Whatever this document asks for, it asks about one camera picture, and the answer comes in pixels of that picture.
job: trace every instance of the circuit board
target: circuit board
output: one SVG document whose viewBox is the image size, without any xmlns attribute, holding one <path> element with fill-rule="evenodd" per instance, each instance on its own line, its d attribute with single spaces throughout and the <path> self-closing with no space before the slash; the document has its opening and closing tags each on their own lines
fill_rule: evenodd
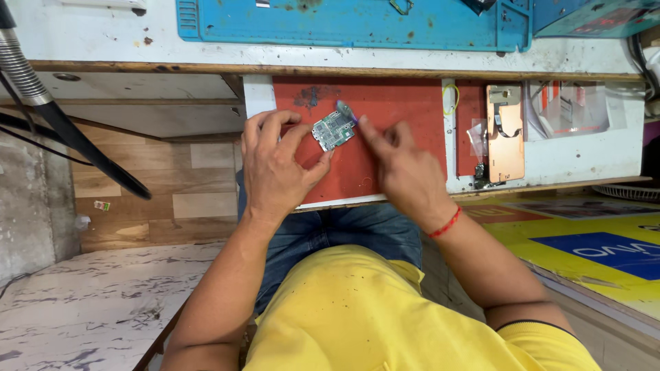
<svg viewBox="0 0 660 371">
<path fill-rule="evenodd" d="M 355 135 L 352 130 L 354 126 L 355 123 L 350 118 L 334 111 L 314 124 L 312 136 L 324 152 L 332 151 Z"/>
</svg>

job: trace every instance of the blue sign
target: blue sign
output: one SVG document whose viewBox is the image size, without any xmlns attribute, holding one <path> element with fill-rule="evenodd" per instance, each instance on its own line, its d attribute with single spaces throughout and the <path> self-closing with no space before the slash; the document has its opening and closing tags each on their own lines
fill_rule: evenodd
<svg viewBox="0 0 660 371">
<path fill-rule="evenodd" d="M 530 238 L 647 280 L 660 279 L 660 245 L 606 232 Z"/>
</svg>

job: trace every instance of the scrap of paper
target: scrap of paper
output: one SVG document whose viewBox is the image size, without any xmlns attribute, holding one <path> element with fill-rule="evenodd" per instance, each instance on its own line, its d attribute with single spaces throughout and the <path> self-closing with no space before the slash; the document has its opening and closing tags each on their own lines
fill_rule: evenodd
<svg viewBox="0 0 660 371">
<path fill-rule="evenodd" d="M 97 209 L 101 209 L 103 211 L 108 211 L 110 210 L 110 203 L 103 201 L 94 201 L 94 207 L 96 207 Z"/>
</svg>

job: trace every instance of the yellow wire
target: yellow wire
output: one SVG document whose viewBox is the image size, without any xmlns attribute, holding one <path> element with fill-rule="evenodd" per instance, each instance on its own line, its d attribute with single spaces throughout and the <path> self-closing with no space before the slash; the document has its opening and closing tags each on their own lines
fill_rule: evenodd
<svg viewBox="0 0 660 371">
<path fill-rule="evenodd" d="M 456 86 L 456 85 L 454 85 L 454 84 L 447 84 L 447 85 L 445 86 L 445 88 L 442 89 L 442 98 L 445 97 L 445 91 L 447 91 L 447 88 L 454 88 L 454 89 L 456 89 L 456 103 L 454 104 L 454 108 L 453 108 L 451 111 L 449 111 L 449 112 L 445 111 L 445 108 L 444 108 L 444 107 L 442 108 L 442 111 L 445 113 L 445 115 L 451 115 L 451 114 L 454 113 L 454 111 L 456 111 L 456 107 L 458 107 L 458 101 L 461 99 L 461 92 L 458 90 L 458 86 Z"/>
</svg>

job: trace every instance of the copper phone back panel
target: copper phone back panel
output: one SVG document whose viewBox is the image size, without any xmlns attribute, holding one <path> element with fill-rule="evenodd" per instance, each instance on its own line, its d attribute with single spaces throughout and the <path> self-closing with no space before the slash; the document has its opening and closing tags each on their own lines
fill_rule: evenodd
<svg viewBox="0 0 660 371">
<path fill-rule="evenodd" d="M 523 119 L 521 86 L 519 84 L 488 85 L 486 87 L 486 111 L 488 114 L 488 168 L 493 183 L 525 177 L 525 147 L 523 144 Z M 498 131 L 500 120 L 505 137 Z"/>
</svg>

